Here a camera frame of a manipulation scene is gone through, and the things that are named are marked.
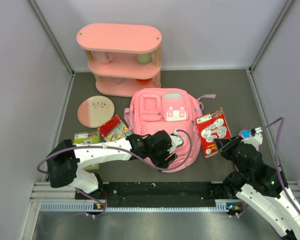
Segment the red colourful comic book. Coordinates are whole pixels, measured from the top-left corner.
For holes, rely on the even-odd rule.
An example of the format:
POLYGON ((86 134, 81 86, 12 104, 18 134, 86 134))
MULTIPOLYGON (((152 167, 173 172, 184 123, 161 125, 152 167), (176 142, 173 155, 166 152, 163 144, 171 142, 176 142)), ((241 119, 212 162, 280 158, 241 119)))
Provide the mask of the red colourful comic book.
POLYGON ((109 121, 97 128, 106 142, 124 139, 132 134, 118 115, 114 115, 109 121))

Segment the pink school backpack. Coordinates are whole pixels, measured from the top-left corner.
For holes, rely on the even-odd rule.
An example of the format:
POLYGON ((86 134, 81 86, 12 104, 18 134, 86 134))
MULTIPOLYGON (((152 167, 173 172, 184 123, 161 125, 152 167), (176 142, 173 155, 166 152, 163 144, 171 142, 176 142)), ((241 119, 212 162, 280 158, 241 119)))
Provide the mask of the pink school backpack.
POLYGON ((204 94, 196 99, 179 88, 145 88, 134 94, 124 119, 129 130, 137 135, 153 135, 164 130, 178 134, 183 145, 175 150, 177 158, 168 166, 166 173, 174 173, 193 164, 202 147, 196 119, 203 115, 202 98, 214 99, 214 94, 204 94))

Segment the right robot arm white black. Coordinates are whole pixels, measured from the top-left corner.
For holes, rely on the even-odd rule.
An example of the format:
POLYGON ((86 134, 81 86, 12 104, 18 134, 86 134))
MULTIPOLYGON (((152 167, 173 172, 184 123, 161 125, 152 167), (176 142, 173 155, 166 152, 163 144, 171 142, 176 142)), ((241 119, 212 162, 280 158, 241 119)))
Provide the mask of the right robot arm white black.
POLYGON ((281 174, 263 162, 262 154, 241 136, 215 139, 220 155, 237 171, 223 181, 223 192, 262 216, 283 240, 300 240, 300 204, 281 174))

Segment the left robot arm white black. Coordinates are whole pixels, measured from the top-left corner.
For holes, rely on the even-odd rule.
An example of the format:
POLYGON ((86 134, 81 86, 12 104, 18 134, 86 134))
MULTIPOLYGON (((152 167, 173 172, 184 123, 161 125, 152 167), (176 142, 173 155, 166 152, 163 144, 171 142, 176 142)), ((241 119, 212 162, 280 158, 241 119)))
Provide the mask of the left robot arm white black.
POLYGON ((87 172, 86 167, 139 159, 160 171, 167 170, 178 157, 175 150, 183 144, 177 131, 168 134, 164 130, 97 144, 73 144, 64 140, 46 159, 50 186, 55 189, 71 186, 96 199, 103 194, 104 187, 100 177, 87 172))

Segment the red cartoon book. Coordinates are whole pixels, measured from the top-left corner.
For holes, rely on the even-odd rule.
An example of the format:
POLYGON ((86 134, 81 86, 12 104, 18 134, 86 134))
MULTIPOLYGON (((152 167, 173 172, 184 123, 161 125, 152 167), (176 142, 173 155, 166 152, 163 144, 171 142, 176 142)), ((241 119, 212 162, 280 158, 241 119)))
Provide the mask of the red cartoon book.
POLYGON ((195 122, 205 158, 212 157, 218 153, 214 142, 215 139, 228 139, 232 137, 222 108, 197 117, 195 122))

